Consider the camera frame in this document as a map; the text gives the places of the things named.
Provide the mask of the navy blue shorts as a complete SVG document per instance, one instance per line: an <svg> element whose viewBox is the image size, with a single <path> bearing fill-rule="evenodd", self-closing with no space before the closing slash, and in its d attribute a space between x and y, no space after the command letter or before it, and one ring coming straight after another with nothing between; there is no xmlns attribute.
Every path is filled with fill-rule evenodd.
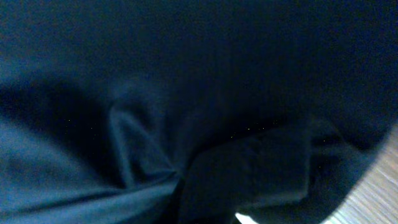
<svg viewBox="0 0 398 224"><path fill-rule="evenodd" d="M2 223L320 223L397 123L396 1L2 1Z"/></svg>

